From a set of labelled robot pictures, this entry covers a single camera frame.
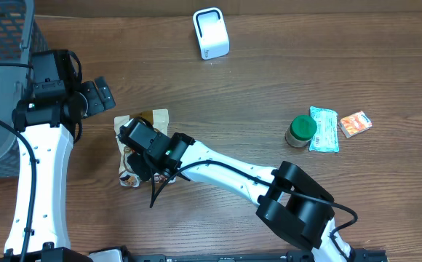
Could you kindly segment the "beige nut snack pouch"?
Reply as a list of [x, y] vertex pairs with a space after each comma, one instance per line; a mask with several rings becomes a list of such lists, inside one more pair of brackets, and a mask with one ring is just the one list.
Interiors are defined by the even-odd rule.
[[[170, 121], [169, 111], [167, 109], [154, 109], [150, 111], [143, 111], [139, 114], [116, 116], [114, 118], [114, 131], [116, 135], [120, 133], [121, 126], [126, 127], [135, 117], [139, 116], [152, 123], [153, 128], [156, 130], [163, 132], [165, 135], [167, 134]], [[118, 138], [116, 138], [116, 142], [121, 154], [119, 163], [119, 183], [124, 187], [137, 188], [140, 186], [142, 181], [127, 163], [127, 158], [131, 156], [134, 151], [124, 145]]]

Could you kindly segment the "green lid jar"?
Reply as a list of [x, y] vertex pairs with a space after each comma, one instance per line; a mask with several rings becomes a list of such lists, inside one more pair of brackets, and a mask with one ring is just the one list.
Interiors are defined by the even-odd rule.
[[296, 148], [306, 146], [317, 131], [317, 123], [309, 115], [299, 115], [293, 119], [285, 133], [285, 140]]

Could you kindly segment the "teal snack packet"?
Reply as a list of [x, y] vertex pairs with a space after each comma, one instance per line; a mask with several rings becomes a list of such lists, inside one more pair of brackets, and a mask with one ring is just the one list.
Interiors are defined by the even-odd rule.
[[338, 113], [332, 109], [311, 106], [310, 117], [316, 122], [317, 130], [311, 139], [309, 150], [338, 153]]

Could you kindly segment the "orange small carton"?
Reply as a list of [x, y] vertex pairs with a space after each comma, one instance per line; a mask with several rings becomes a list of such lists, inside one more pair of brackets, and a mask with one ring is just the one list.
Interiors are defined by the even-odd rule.
[[373, 126], [373, 123], [364, 111], [358, 111], [354, 114], [343, 117], [339, 121], [338, 125], [346, 138], [350, 138], [370, 129]]

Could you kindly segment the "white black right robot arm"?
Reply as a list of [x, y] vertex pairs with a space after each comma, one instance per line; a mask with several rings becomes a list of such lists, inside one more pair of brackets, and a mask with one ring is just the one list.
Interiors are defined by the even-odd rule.
[[335, 224], [337, 204], [296, 164], [264, 167], [219, 154], [176, 132], [172, 137], [136, 117], [119, 128], [118, 140], [131, 149], [127, 163], [141, 180], [152, 182], [151, 201], [176, 178], [208, 183], [253, 203], [256, 215], [280, 239], [311, 252], [315, 261], [353, 261], [356, 253]]

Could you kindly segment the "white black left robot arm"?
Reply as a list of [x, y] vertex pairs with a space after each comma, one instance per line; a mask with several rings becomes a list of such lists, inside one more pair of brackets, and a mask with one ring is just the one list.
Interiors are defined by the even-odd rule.
[[0, 126], [17, 138], [20, 167], [15, 214], [1, 261], [85, 261], [71, 250], [66, 224], [66, 181], [83, 119], [115, 107], [103, 77], [84, 81], [67, 49], [33, 55], [30, 90]]

